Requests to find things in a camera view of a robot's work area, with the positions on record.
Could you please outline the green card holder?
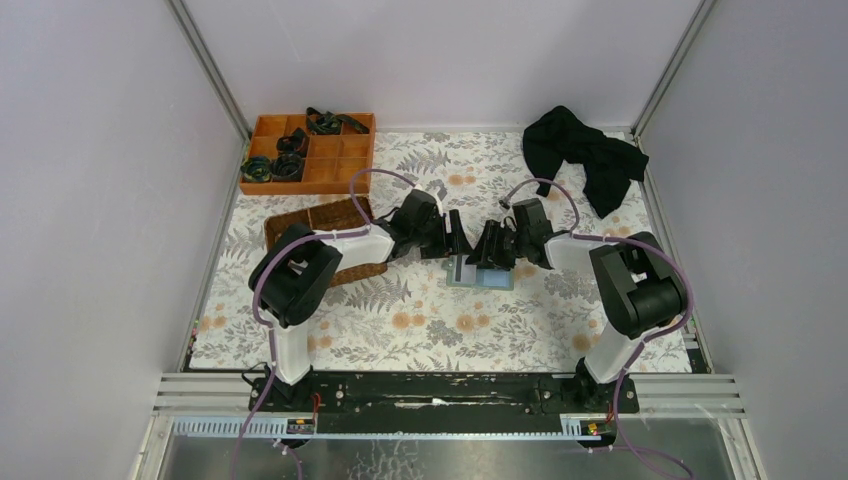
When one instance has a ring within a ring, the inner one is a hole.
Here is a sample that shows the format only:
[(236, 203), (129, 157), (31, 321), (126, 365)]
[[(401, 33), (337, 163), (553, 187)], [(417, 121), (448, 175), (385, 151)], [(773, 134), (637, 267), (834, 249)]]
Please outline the green card holder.
[(481, 290), (512, 291), (514, 289), (514, 276), (512, 271), (499, 269), (478, 269), (477, 280), (474, 285), (457, 285), (453, 282), (454, 263), (458, 256), (449, 257), (443, 263), (446, 271), (446, 285), (457, 288), (475, 288)]

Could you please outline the white card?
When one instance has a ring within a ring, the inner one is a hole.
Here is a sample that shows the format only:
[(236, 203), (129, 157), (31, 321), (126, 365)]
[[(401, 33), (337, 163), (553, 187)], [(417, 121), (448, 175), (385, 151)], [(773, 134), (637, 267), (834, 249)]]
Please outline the white card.
[(453, 282), (457, 285), (474, 285), (477, 280), (477, 267), (467, 262), (466, 255), (458, 256), (454, 263)]

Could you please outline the woven brown basket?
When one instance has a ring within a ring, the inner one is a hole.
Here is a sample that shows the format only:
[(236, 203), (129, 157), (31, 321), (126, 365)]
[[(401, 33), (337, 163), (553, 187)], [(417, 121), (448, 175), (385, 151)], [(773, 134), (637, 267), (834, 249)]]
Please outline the woven brown basket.
[[(297, 223), (305, 224), (313, 231), (343, 230), (361, 228), (365, 225), (365, 220), (351, 199), (338, 200), (290, 213), (274, 215), (267, 218), (264, 223), (266, 250), (270, 252), (282, 234), (291, 225)], [(386, 264), (365, 264), (340, 269), (334, 275), (330, 286), (336, 287), (379, 276), (386, 273), (387, 270)]]

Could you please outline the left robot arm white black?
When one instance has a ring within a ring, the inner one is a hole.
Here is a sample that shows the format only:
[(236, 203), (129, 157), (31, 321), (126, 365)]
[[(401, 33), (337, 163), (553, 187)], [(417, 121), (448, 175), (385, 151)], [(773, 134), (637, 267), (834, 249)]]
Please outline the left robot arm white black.
[(254, 319), (268, 330), (272, 376), (295, 385), (312, 369), (307, 323), (337, 272), (392, 262), (415, 248), (422, 259), (473, 251), (459, 212), (444, 210), (438, 198), (419, 188), (390, 213), (367, 217), (360, 227), (314, 230), (296, 223), (287, 228), (248, 281)]

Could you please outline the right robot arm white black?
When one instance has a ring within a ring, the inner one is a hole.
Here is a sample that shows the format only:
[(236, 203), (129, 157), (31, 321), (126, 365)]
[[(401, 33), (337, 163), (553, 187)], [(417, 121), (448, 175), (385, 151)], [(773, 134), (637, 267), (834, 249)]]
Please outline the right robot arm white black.
[(514, 268), (525, 259), (546, 270), (593, 274), (607, 324), (576, 369), (597, 385), (625, 375), (645, 345), (682, 326), (693, 313), (691, 285), (649, 232), (602, 237), (554, 230), (541, 202), (513, 205), (512, 216), (489, 220), (466, 264)]

